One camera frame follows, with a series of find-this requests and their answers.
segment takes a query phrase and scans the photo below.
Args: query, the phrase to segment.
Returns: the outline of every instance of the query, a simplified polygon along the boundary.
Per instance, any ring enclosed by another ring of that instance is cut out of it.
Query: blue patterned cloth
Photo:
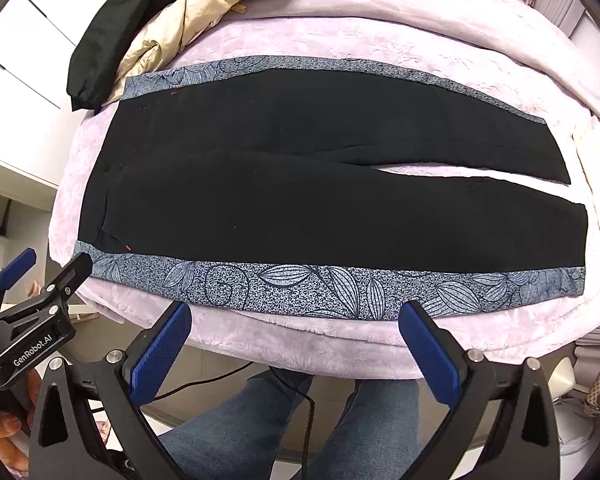
[[[272,69],[292,70],[335,70],[340,72],[362,72],[366,74],[381,75],[396,79],[405,79],[419,83],[439,86],[459,94],[468,95],[485,103],[502,108],[507,112],[516,114],[535,123],[546,124],[545,120],[506,104],[483,92],[456,83],[451,79],[444,79],[427,72],[404,68],[401,66],[372,61],[369,59],[327,59],[323,57],[303,56],[247,56],[221,59],[208,63],[162,70],[161,72],[148,72],[133,77],[128,77],[125,91],[120,98],[132,99],[152,92],[183,88],[185,86],[199,85],[211,81],[221,81],[232,77],[263,72]]]
[[[426,270],[186,262],[164,256],[109,254],[78,241],[93,275],[188,303],[285,316],[395,320],[419,300],[432,317],[494,312],[580,296],[584,267],[453,274]]]

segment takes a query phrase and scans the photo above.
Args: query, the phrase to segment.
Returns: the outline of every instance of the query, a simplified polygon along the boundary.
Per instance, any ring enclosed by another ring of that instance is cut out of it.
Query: pant leg
[[[313,377],[276,369],[306,392]],[[266,370],[220,406],[160,437],[183,471],[196,480],[269,480],[280,439],[302,397]]]
[[[416,381],[357,380],[311,480],[396,480],[420,453]],[[293,480],[299,480],[298,472]]]

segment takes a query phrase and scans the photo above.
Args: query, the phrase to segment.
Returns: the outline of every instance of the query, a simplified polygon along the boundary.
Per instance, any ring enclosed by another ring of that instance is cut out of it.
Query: leaf print
[[[502,280],[495,286],[492,286],[482,297],[485,301],[498,301],[507,291],[507,282]]]
[[[122,278],[120,277],[120,266],[118,262],[114,262],[112,266],[109,267],[107,271],[107,279],[110,282],[121,282]]]
[[[436,286],[440,299],[458,314],[473,314],[480,312],[480,302],[474,292],[458,282],[445,282]]]
[[[369,306],[372,319],[380,321],[384,318],[384,307],[386,304],[384,287],[375,278],[371,278],[366,286],[366,304]]]
[[[505,275],[501,272],[489,272],[487,274],[475,274],[472,277],[472,280],[481,285],[494,286],[504,282],[505,278]]]
[[[335,295],[354,317],[360,314],[360,294],[352,274],[342,267],[327,267]]]
[[[222,72],[244,72],[246,69],[260,64],[265,56],[244,56],[234,57],[233,59],[221,59],[218,68]]]
[[[180,290],[185,292],[189,290],[193,283],[193,278],[196,274],[196,263],[195,262],[180,262],[175,264],[165,277],[162,282],[162,286],[171,288],[173,286],[180,285]]]
[[[551,300],[560,289],[560,270],[536,270],[536,278],[520,287],[520,300],[523,305]]]
[[[268,285],[285,288],[304,282],[311,273],[311,267],[305,265],[276,265],[259,272],[258,277]]]
[[[182,78],[184,78],[184,69],[173,68],[172,70],[165,70],[162,73],[162,76],[169,85],[177,86],[182,83]]]
[[[422,278],[432,274],[430,270],[392,270],[392,272],[403,278]]]
[[[127,77],[125,81],[125,90],[123,93],[123,97],[125,96],[134,96],[136,95],[136,78],[135,77]]]
[[[351,316],[345,316],[344,314],[341,314],[334,310],[326,309],[310,310],[304,315],[308,317],[328,317],[331,319],[352,319]]]
[[[508,272],[507,279],[515,285],[524,285],[528,281],[528,273],[524,270]]]
[[[442,301],[439,296],[425,301],[422,304],[422,307],[431,317],[444,316],[448,313],[448,308],[446,307],[445,302]]]
[[[563,292],[572,292],[574,288],[575,283],[567,272],[567,269],[560,269],[560,290]]]
[[[93,274],[97,277],[104,277],[109,270],[109,266],[114,262],[113,256],[104,256],[93,263]]]
[[[110,282],[122,282],[119,263],[130,256],[132,254],[110,254],[109,256],[103,256],[93,264],[93,275]]]
[[[184,67],[185,84],[200,84],[216,79],[216,67],[214,63],[201,63]]]

